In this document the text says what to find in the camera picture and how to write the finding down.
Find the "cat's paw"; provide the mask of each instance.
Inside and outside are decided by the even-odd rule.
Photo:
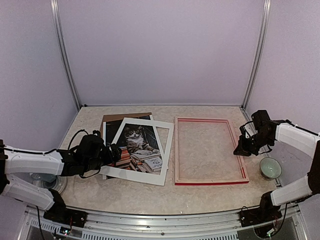
[[[149,150],[138,150],[135,153],[136,154],[141,154],[141,155],[151,155],[152,151],[149,151]]]

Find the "picture frame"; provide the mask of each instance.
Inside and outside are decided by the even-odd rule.
[[[140,182],[140,183],[163,186],[166,181],[166,175],[168,170],[168,162],[169,162],[170,150],[171,150],[173,134],[174,134],[174,124],[170,122],[125,117],[112,141],[112,144],[117,144],[120,138],[120,135],[122,134],[127,124],[139,125],[139,126],[151,126],[153,128],[153,131],[155,133],[155,138],[158,143],[160,155],[162,158],[162,166],[161,166],[160,174],[156,175],[156,174],[150,174],[146,172],[138,172],[138,171],[132,171],[127,169],[116,168],[112,166],[103,166],[100,170],[100,174],[107,175],[110,177]],[[160,138],[156,128],[168,129],[168,136],[167,136],[167,141],[165,145],[165,151],[162,148]]]
[[[226,124],[227,130],[234,149],[237,147],[237,138],[233,126],[228,119],[220,118],[194,118],[194,117],[176,117],[175,118],[175,156],[174,156],[174,184],[175,185],[234,185],[234,184],[247,184],[249,183],[248,172],[242,156],[234,156],[237,159],[239,165],[239,171],[241,172],[241,178],[230,178],[230,179],[214,179],[214,178],[182,178],[180,173],[180,162],[179,162],[179,122],[187,123],[222,123]]]

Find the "white wall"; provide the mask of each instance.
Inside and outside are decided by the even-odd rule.
[[[57,148],[77,110],[50,1],[2,0],[0,33],[0,139],[17,148]],[[0,239],[17,239],[25,207],[0,196]]]
[[[263,0],[60,0],[87,105],[240,105]]]
[[[271,119],[320,132],[320,2],[272,1],[270,19],[248,113],[266,109]],[[310,170],[312,159],[277,144],[271,155],[281,161],[283,184]],[[320,196],[300,204],[312,240],[319,239]]]

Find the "green bowl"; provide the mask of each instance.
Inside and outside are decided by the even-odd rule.
[[[261,160],[260,171],[262,176],[268,180],[279,178],[282,174],[279,162],[271,157],[265,157]]]

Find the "tabby cat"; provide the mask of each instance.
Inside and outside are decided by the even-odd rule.
[[[151,155],[160,153],[158,149],[149,146],[144,139],[142,126],[125,127],[124,137],[130,154]]]

